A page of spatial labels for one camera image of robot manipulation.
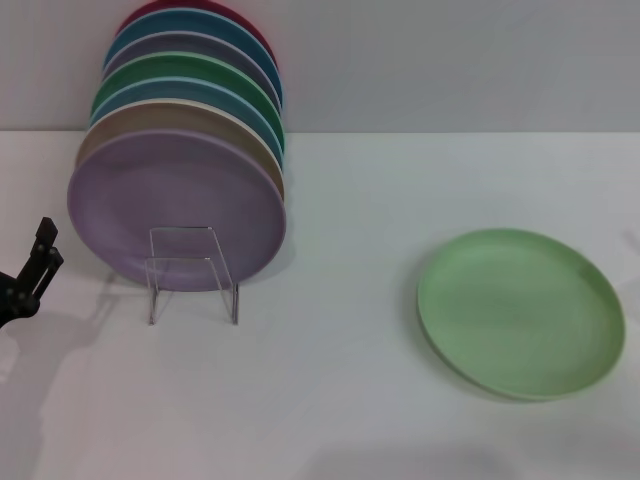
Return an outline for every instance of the tan plate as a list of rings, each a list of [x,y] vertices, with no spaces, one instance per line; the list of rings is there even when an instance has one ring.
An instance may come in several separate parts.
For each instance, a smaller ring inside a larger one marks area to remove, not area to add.
[[[100,145],[115,137],[159,128],[175,128],[212,135],[244,150],[267,172],[284,200],[282,171],[264,140],[232,115],[189,100],[145,100],[114,110],[87,131],[76,156],[76,167]]]

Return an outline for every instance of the green plate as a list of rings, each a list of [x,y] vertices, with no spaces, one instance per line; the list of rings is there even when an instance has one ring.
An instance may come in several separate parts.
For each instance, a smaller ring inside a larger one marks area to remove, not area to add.
[[[575,250],[520,230],[483,230],[436,253],[418,286],[427,336],[467,380],[552,400],[601,380],[624,345],[611,284]]]
[[[284,128],[278,110],[258,84],[227,63],[195,53],[153,53],[125,63],[102,82],[91,106],[91,114],[118,90],[156,77],[196,78],[231,90],[264,116],[280,144],[284,145]]]

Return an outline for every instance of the white table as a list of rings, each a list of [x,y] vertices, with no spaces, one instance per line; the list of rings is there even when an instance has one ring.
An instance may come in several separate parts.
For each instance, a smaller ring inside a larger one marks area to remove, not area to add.
[[[241,286],[238,327],[212,294],[147,326],[145,289],[70,225],[81,138],[0,134],[0,270],[45,215],[66,259],[40,313],[0,332],[2,480],[640,477],[640,135],[291,135],[287,240]],[[495,401],[430,352],[425,259],[499,226],[576,247],[619,288],[627,348],[590,392]]]

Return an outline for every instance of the clear acrylic plate stand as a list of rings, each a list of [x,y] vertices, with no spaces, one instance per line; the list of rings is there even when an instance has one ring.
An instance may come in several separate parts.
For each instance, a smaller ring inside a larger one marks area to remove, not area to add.
[[[157,227],[149,230],[151,256],[145,261],[149,325],[158,319],[157,302],[165,280],[197,278],[201,290],[218,290],[233,325],[238,324],[238,285],[211,227]]]

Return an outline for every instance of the plate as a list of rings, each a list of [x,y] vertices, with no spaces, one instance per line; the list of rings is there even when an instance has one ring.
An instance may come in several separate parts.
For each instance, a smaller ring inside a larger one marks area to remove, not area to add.
[[[274,258],[286,228],[278,190],[249,155],[182,130],[145,130],[102,144],[76,169],[67,202],[84,243],[115,271],[144,284],[151,228],[213,227],[236,282]],[[159,286],[212,290],[211,271],[171,269]]]
[[[234,116],[218,108],[188,100],[145,100],[111,112],[88,130],[78,149],[76,165],[85,161],[100,145],[117,136],[167,128],[219,137],[249,154],[269,175],[284,199],[280,165],[264,140]]]
[[[192,100],[219,108],[254,130],[269,146],[282,167],[282,146],[278,137],[260,112],[231,90],[202,80],[184,77],[160,77],[137,82],[107,98],[89,121],[91,127],[105,115],[130,103],[158,98]]]
[[[118,90],[157,77],[188,77],[215,83],[251,103],[276,132],[284,145],[284,127],[278,110],[266,93],[238,69],[219,60],[195,53],[153,53],[123,65],[102,82],[91,114]]]
[[[166,8],[197,8],[199,10],[206,10],[211,13],[217,13],[218,15],[222,15],[223,17],[227,17],[229,20],[236,22],[238,25],[244,27],[246,30],[251,33],[254,37],[260,41],[262,46],[269,52],[271,58],[273,58],[273,62],[278,64],[276,61],[276,56],[273,54],[273,50],[269,46],[269,43],[264,38],[264,36],[249,20],[244,18],[239,13],[231,10],[224,5],[220,5],[218,3],[209,2],[208,0],[156,0],[155,2],[147,3],[142,7],[138,8],[135,12],[127,17],[127,19],[122,22],[120,28],[117,33],[120,33],[127,25],[134,22],[140,17],[147,15],[149,13],[157,12],[158,10],[164,10]]]
[[[575,250],[521,230],[485,230],[436,253],[418,287],[435,350],[494,393],[552,400],[607,375],[624,344],[613,287]]]
[[[213,57],[237,68],[264,90],[271,102],[281,111],[280,99],[269,77],[246,53],[230,43],[209,35],[191,32],[163,32],[148,35],[120,50],[104,71],[108,77],[125,63],[151,53],[187,52]]]
[[[269,77],[282,102],[282,84],[273,59],[264,46],[237,23],[215,13],[189,8],[171,8],[138,18],[114,39],[104,61],[106,66],[120,50],[142,37],[166,31],[203,33],[228,42],[249,55]]]

